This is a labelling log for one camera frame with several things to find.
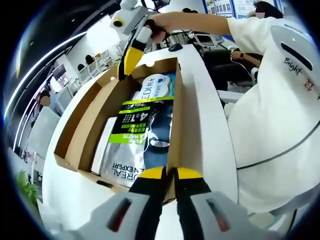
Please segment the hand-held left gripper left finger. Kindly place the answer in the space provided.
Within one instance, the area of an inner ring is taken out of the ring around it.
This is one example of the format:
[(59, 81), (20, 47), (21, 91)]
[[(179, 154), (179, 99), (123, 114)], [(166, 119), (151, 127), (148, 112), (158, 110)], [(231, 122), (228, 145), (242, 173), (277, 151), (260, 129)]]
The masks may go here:
[(126, 193), (112, 196), (92, 213), (92, 240), (153, 240), (167, 192), (164, 166), (146, 169)]

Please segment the person's right hand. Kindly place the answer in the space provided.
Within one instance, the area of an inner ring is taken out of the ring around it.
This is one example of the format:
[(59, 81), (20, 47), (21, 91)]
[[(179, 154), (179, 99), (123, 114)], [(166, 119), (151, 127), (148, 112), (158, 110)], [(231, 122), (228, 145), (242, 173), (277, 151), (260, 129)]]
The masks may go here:
[(160, 43), (166, 40), (173, 31), (173, 24), (169, 21), (169, 16), (165, 13), (150, 15), (145, 25), (151, 29), (151, 40)]

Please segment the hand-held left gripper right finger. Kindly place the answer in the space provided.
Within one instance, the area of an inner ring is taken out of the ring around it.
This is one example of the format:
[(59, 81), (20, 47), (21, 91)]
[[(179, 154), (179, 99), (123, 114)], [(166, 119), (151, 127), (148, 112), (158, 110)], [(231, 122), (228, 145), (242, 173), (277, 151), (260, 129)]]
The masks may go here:
[(220, 192), (212, 192), (196, 170), (175, 167), (177, 214), (185, 240), (249, 240), (253, 225), (245, 212)]

